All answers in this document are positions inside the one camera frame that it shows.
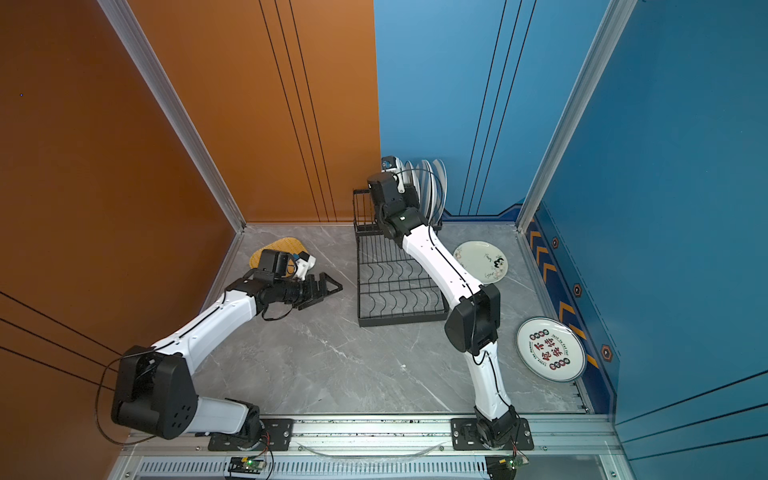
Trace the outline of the blue striped plate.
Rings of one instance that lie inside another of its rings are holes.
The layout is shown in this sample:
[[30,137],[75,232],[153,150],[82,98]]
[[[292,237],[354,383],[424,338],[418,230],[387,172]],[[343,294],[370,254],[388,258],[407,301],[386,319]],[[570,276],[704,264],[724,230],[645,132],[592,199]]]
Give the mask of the blue striped plate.
[[421,200],[422,200],[422,206],[421,210],[422,213],[427,220],[428,224],[431,220],[431,213],[432,213],[432,195],[433,195],[433,185],[432,185],[432,166],[431,163],[423,159],[419,166],[419,173],[420,173],[420,183],[421,183]]
[[433,160],[434,171],[438,182],[438,200],[435,206],[435,220],[439,222],[446,206],[447,200],[447,174],[443,161],[441,159]]

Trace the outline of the white green emblem plate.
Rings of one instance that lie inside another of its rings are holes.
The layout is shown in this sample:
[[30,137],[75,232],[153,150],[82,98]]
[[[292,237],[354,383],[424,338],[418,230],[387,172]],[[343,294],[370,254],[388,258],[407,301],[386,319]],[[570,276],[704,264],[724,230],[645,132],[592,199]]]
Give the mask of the white green emblem plate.
[[410,161],[404,164],[404,176],[407,178],[409,184],[413,187],[414,198],[416,199],[416,207],[420,209],[422,206],[420,173]]

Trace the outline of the black wire dish rack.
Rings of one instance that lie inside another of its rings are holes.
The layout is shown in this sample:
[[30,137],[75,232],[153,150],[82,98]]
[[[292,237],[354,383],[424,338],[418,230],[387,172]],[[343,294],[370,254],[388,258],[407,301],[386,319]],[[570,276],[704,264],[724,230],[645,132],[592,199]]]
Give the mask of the black wire dish rack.
[[440,322],[449,306],[422,266],[386,238],[367,189],[353,191],[357,316],[362,327]]

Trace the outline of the white plate red characters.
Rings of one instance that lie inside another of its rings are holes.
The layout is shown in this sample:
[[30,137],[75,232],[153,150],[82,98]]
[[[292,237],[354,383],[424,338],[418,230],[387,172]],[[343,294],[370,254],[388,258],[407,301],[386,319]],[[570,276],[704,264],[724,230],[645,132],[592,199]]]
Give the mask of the white plate red characters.
[[530,371],[556,383],[576,381],[588,364],[579,337],[563,323],[546,317],[524,321],[517,330],[516,347]]

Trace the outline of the orange sunburst round plate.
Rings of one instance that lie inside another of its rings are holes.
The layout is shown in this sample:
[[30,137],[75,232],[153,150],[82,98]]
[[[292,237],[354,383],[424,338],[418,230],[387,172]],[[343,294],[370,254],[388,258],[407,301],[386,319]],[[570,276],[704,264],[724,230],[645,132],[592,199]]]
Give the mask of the orange sunburst round plate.
[[394,162],[394,175],[398,181],[398,191],[404,194],[408,187],[414,185],[413,166],[410,162],[403,162],[398,157],[395,158]]

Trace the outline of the green red rimmed plate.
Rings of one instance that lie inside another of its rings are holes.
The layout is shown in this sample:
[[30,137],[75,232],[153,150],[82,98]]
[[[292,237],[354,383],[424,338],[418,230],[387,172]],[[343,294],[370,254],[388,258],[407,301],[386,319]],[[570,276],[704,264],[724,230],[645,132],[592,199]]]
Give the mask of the green red rimmed plate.
[[432,213],[430,223],[436,226],[440,220],[440,208],[442,205],[442,178],[441,168],[437,159],[432,161],[432,185],[433,185],[433,199],[432,199]]

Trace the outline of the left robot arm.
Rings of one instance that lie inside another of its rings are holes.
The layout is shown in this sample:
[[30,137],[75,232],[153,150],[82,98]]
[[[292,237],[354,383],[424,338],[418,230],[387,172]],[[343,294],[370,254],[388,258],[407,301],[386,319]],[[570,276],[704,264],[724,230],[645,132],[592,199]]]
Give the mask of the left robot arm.
[[304,310],[342,291],[325,273],[314,275],[314,258],[267,249],[256,267],[227,286],[189,323],[150,347],[134,346],[118,362],[111,419],[120,426],[166,440],[208,434],[251,448],[266,436],[257,406],[199,395],[192,380],[201,363],[245,323],[283,304]]

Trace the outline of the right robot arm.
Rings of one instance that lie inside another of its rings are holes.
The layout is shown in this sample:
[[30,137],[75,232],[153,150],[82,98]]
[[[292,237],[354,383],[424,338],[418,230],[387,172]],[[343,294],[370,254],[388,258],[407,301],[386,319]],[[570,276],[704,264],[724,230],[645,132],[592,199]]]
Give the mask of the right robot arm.
[[498,288],[481,283],[452,256],[417,206],[413,186],[403,185],[392,171],[373,174],[367,183],[379,229],[429,274],[449,305],[444,331],[469,368],[480,441],[490,449],[505,447],[512,441],[519,416],[507,395],[498,360]]

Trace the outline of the yellow woven square plate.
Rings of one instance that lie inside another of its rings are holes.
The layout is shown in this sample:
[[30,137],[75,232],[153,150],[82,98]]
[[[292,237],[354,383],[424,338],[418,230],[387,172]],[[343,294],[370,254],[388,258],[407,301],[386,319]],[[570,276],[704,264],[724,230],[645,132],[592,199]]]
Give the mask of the yellow woven square plate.
[[305,247],[305,245],[297,238],[295,237],[280,238],[264,247],[260,247],[259,249],[257,249],[249,259],[250,268],[256,268],[258,266],[261,255],[265,250],[283,251],[283,252],[288,252],[289,254],[296,254],[296,255],[300,254],[301,252],[307,252],[307,248]]

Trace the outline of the white floral plate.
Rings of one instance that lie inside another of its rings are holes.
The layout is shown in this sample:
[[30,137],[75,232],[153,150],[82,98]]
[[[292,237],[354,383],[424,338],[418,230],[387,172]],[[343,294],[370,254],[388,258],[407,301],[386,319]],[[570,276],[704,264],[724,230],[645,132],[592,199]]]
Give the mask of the white floral plate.
[[453,252],[454,258],[483,284],[501,281],[508,273],[508,259],[495,245],[485,241],[467,241]]

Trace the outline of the left circuit board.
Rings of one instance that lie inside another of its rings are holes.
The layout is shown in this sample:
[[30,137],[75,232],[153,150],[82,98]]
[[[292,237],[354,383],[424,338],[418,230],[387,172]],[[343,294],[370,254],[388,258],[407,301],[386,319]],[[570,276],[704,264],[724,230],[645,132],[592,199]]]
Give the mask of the left circuit board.
[[267,461],[255,456],[233,456],[229,459],[226,470],[228,479],[267,479],[269,467]]

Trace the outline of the right circuit board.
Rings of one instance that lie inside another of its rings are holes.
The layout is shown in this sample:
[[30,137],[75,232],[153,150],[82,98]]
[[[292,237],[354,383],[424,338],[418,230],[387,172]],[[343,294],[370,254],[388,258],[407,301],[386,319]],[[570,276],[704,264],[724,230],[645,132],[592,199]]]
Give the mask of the right circuit board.
[[486,472],[490,480],[514,480],[519,469],[530,463],[527,456],[485,456]]

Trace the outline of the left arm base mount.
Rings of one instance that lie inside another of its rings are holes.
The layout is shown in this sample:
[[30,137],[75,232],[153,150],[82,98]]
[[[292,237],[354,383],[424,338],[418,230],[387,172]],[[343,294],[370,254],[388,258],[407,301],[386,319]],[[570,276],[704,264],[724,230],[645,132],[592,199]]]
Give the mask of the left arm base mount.
[[294,420],[290,418],[260,418],[248,421],[235,434],[212,433],[208,450],[213,452],[284,452],[289,449]]

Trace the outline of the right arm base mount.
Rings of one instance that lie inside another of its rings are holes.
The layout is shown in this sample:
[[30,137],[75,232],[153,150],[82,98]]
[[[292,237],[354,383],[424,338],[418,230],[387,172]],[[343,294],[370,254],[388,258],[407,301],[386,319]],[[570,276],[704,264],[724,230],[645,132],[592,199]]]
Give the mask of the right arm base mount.
[[514,418],[498,427],[475,417],[450,420],[452,447],[456,451],[504,450],[532,451],[535,448],[529,423]]

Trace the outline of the aluminium front rail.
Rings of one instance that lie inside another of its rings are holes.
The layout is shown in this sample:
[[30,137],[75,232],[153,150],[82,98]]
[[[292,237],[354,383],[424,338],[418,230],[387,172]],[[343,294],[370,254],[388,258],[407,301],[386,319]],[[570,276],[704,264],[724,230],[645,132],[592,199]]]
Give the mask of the aluminium front rail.
[[[273,445],[285,442],[279,456],[421,457],[460,455],[455,448],[461,434],[452,427],[455,414],[294,415],[291,433],[271,436]],[[604,415],[522,415],[528,428],[521,436],[533,442],[524,454],[535,457],[619,456],[625,452],[612,423]]]

